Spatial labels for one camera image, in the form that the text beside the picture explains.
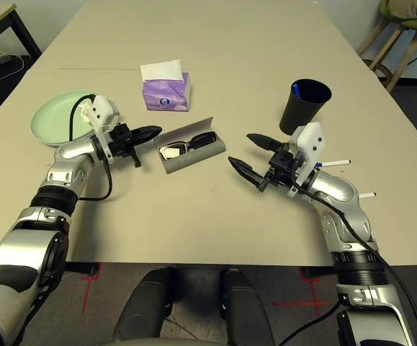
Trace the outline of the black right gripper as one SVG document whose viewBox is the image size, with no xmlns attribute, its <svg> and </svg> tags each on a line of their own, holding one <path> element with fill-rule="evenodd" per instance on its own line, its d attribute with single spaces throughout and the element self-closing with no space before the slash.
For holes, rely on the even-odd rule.
<svg viewBox="0 0 417 346">
<path fill-rule="evenodd" d="M 246 137 L 258 147 L 275 152 L 269 160 L 269 169 L 264 177 L 256 173 L 246 162 L 229 156 L 228 161 L 237 173 L 259 191 L 265 191 L 269 184 L 284 185 L 293 190 L 296 183 L 296 171 L 301 165 L 302 159 L 290 152 L 290 146 L 287 143 L 283 144 L 283 142 L 258 133 L 249 133 Z"/>
</svg>

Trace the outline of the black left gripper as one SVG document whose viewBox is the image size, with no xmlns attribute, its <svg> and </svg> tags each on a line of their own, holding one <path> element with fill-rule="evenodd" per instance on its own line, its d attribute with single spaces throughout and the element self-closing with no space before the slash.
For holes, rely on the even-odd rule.
<svg viewBox="0 0 417 346">
<path fill-rule="evenodd" d="M 155 138 L 162 128 L 156 125 L 148 125 L 130 130 L 125 123 L 116 125 L 112 131 L 109 132 L 111 142 L 109 149 L 113 157 L 128 157 L 130 156 L 135 167 L 140 167 L 141 162 L 138 158 L 135 146 L 138 143 L 146 143 Z"/>
</svg>

